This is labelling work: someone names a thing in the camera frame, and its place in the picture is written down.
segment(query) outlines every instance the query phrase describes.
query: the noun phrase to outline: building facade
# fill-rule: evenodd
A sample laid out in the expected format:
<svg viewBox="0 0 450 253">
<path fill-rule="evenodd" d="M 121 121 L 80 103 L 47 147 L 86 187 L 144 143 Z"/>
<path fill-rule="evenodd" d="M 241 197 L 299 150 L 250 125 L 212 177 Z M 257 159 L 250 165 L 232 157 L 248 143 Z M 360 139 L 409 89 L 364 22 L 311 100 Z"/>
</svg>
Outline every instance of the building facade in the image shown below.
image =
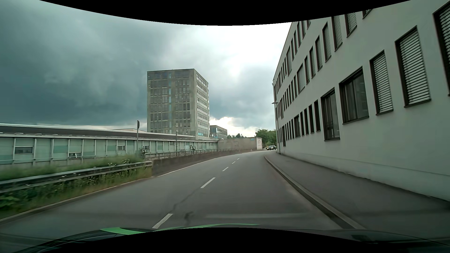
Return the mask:
<svg viewBox="0 0 450 253">
<path fill-rule="evenodd" d="M 273 79 L 278 151 L 450 200 L 450 4 L 293 22 Z"/>
<path fill-rule="evenodd" d="M 209 138 L 208 82 L 195 69 L 147 72 L 147 132 Z"/>
<path fill-rule="evenodd" d="M 65 166 L 83 159 L 217 149 L 217 141 L 196 140 L 193 136 L 162 133 L 136 133 L 122 130 L 96 130 L 68 127 L 0 123 L 0 170 L 7 167 Z"/>
<path fill-rule="evenodd" d="M 210 133 L 211 133 L 211 138 L 213 139 L 226 139 L 228 138 L 228 132 L 225 128 L 217 126 L 217 125 L 212 125 L 209 126 L 210 129 Z"/>
</svg>

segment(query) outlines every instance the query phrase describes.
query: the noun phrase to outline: guardrail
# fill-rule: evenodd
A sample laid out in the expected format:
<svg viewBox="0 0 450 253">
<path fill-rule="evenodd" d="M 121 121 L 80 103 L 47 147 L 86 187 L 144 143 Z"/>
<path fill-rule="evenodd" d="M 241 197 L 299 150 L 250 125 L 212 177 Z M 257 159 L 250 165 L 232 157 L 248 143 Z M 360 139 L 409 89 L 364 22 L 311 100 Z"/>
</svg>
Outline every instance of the guardrail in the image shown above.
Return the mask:
<svg viewBox="0 0 450 253">
<path fill-rule="evenodd" d="M 233 149 L 198 149 L 198 150 L 183 150 L 183 151 L 174 151 L 174 152 L 161 152 L 161 153 L 152 153 L 145 154 L 145 159 L 161 159 L 161 158 L 172 158 L 178 156 L 186 156 L 186 155 L 194 155 L 194 154 L 203 154 L 203 153 L 211 153 L 211 152 L 220 152 L 220 151 L 230 151 Z"/>
<path fill-rule="evenodd" d="M 150 166 L 152 161 L 145 161 L 140 163 L 125 163 L 106 167 L 94 167 L 76 171 L 59 172 L 54 174 L 30 176 L 24 178 L 17 178 L 11 180 L 0 181 L 0 193 L 7 192 L 11 188 L 17 188 L 20 186 L 32 187 L 39 183 L 51 183 L 54 181 L 65 181 L 73 179 L 75 177 L 83 178 L 92 175 L 106 174 L 111 172 L 118 172 L 135 167 Z"/>
</svg>

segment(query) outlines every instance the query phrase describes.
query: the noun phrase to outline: tall office building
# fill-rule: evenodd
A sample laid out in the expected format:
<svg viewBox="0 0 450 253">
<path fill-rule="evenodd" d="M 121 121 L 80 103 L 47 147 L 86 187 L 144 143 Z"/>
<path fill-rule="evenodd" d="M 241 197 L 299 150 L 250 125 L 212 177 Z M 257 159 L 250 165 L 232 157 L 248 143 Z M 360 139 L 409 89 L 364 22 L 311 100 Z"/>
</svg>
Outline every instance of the tall office building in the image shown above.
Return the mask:
<svg viewBox="0 0 450 253">
<path fill-rule="evenodd" d="M 147 72 L 147 132 L 209 137 L 208 82 L 193 68 Z"/>
</svg>

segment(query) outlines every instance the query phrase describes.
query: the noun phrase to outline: vegetation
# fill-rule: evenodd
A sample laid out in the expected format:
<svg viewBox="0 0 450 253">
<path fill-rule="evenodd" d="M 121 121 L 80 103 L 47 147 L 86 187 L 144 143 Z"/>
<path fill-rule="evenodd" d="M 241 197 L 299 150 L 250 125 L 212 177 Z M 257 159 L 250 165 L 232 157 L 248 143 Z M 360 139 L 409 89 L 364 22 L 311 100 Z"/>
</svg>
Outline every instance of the vegetation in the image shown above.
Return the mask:
<svg viewBox="0 0 450 253">
<path fill-rule="evenodd" d="M 276 145 L 277 143 L 277 133 L 276 130 L 258 129 L 255 132 L 256 137 L 262 139 L 263 146 Z"/>
<path fill-rule="evenodd" d="M 152 176 L 152 167 L 60 181 L 0 194 L 0 219 L 21 212 Z"/>
<path fill-rule="evenodd" d="M 246 138 L 246 136 L 243 136 L 243 135 L 241 135 L 241 134 L 237 134 L 237 135 L 228 135 L 227 137 L 228 137 L 228 139 Z"/>
<path fill-rule="evenodd" d="M 94 167 L 106 167 L 118 164 L 125 163 L 139 163 L 143 162 L 142 158 L 136 157 L 135 155 L 125 155 L 125 156 L 115 156 L 115 157 L 107 157 L 107 158 L 96 158 L 91 161 L 70 165 L 70 166 L 42 166 L 42 167 L 30 167 L 30 168 L 18 168 L 11 167 L 7 169 L 0 170 L 0 181 L 10 180 L 16 178 L 23 178 L 28 176 L 38 176 L 38 175 L 47 175 L 58 172 L 67 172 L 67 171 L 75 171 L 82 170 Z"/>
</svg>

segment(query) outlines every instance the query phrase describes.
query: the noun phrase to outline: cloud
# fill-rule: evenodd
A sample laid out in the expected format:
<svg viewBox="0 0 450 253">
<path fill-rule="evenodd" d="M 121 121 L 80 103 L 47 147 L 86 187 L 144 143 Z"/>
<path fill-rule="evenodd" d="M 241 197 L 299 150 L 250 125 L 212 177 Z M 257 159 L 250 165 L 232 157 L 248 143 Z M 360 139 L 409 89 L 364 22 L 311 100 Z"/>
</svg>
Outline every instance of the cloud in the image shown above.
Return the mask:
<svg viewBox="0 0 450 253">
<path fill-rule="evenodd" d="M 35 0 L 0 1 L 0 119 L 132 127 L 146 122 L 146 72 L 195 68 L 210 114 L 274 128 L 272 79 L 289 24 L 148 22 Z"/>
</svg>

